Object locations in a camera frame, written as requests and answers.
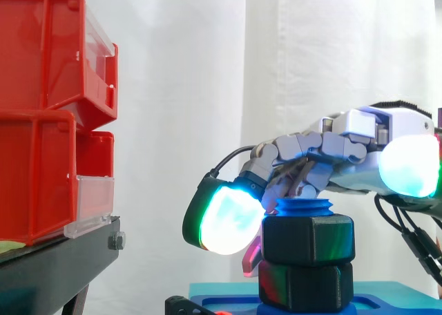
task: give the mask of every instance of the white backdrop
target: white backdrop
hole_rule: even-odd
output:
[[[105,129],[116,137],[115,213],[128,240],[91,284],[85,314],[163,314],[189,283],[242,280],[240,255],[181,237],[200,179],[241,144],[384,99],[442,106],[433,0],[87,1],[119,45],[119,118]],[[221,177],[237,172],[235,161]],[[330,197],[357,226],[356,280],[435,295],[371,196]]]

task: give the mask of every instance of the green object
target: green object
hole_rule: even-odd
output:
[[[23,248],[25,246],[26,244],[23,244],[22,242],[0,241],[0,254],[11,251],[13,249]]]

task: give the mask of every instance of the red storage bin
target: red storage bin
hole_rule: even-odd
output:
[[[117,46],[84,0],[0,0],[0,108],[64,109],[79,128],[117,118]]]
[[[0,111],[0,242],[80,236],[110,222],[113,135],[68,111]]]

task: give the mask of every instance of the metal bolt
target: metal bolt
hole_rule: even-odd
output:
[[[114,232],[108,240],[109,249],[121,251],[126,246],[126,234],[123,231]]]

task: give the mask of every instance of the black hex nut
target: black hex nut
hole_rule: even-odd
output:
[[[344,215],[267,216],[261,238],[264,259],[281,265],[342,265],[356,255],[354,223]]]
[[[288,312],[340,312],[353,299],[353,267],[290,267],[262,261],[260,298]]]

